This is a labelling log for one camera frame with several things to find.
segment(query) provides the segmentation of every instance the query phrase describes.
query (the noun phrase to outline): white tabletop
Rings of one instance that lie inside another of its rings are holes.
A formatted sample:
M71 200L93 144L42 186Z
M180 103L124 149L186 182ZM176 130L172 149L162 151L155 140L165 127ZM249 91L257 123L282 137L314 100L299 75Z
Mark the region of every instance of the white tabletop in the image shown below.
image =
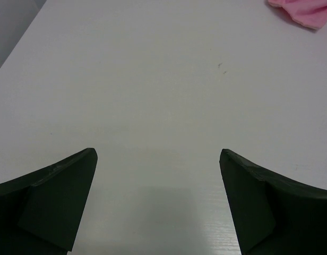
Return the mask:
M239 254L222 148L327 189L327 24L262 0L48 0L0 70L0 182L86 147L73 255Z

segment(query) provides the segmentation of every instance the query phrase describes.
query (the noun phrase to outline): gray wall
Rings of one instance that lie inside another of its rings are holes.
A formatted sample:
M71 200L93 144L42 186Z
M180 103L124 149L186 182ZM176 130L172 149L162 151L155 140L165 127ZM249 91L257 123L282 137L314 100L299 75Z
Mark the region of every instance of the gray wall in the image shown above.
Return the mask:
M46 0L0 0L0 68Z

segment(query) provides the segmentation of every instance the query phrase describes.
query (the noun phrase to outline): pink fabric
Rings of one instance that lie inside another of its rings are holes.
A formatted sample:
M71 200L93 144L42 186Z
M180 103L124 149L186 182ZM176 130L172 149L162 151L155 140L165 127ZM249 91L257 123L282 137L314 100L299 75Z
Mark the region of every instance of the pink fabric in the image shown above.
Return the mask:
M274 7L281 7L291 18L308 28L319 29L327 23L327 0L268 0Z

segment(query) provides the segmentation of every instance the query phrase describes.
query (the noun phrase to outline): table surface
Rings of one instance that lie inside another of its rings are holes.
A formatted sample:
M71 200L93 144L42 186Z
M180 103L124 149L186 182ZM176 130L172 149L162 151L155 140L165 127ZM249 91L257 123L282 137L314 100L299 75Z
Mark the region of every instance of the table surface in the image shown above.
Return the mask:
M222 148L327 189L327 25L262 0L48 0L0 70L0 183L86 147L73 255L239 254Z

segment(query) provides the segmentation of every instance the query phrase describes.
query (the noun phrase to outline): white table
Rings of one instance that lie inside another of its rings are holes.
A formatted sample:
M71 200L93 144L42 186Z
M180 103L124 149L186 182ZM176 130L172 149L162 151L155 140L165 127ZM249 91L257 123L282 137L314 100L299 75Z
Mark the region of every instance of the white table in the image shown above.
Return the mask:
M262 0L48 0L0 70L0 183L86 147L73 255L239 254L222 148L327 189L327 25Z

